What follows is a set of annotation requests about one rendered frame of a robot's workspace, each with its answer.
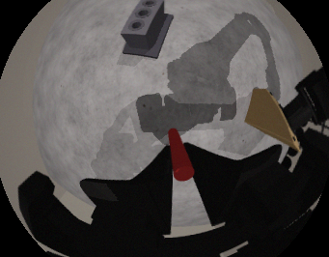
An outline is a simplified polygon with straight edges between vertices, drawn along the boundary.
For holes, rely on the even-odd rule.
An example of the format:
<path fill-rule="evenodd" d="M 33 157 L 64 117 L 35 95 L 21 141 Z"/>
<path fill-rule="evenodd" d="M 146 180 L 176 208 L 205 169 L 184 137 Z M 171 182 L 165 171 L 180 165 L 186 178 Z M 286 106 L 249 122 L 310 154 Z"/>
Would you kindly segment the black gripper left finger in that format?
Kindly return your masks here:
<path fill-rule="evenodd" d="M 167 145 L 137 176 L 130 180 L 80 180 L 83 193 L 94 205 L 115 207 L 115 209 L 148 211 L 163 230 L 171 234 L 172 226 L 172 152 Z"/>

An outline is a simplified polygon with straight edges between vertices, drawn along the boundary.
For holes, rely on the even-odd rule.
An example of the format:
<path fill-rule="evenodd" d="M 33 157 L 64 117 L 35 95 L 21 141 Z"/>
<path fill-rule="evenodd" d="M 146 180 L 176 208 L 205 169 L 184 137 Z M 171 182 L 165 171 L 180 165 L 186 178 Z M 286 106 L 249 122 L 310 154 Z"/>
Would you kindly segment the dark red peg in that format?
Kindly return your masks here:
<path fill-rule="evenodd" d="M 183 147 L 183 141 L 180 139 L 178 129 L 171 128 L 168 131 L 169 145 L 171 145 L 173 176 L 180 182 L 187 182 L 194 176 L 194 167 L 188 158 L 186 149 Z"/>

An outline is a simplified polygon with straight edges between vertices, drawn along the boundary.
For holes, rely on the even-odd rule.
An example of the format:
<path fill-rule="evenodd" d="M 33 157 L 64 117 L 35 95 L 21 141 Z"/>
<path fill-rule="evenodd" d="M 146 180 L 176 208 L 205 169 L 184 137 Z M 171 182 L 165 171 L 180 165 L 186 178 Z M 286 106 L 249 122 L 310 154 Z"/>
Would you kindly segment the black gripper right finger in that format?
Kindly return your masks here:
<path fill-rule="evenodd" d="M 192 178 L 200 191 L 211 226 L 225 222 L 223 215 L 233 205 L 245 180 L 280 159 L 282 152 L 282 145 L 274 144 L 256 155 L 237 160 L 204 151 L 191 143 L 183 143 L 183 147 L 194 167 Z"/>

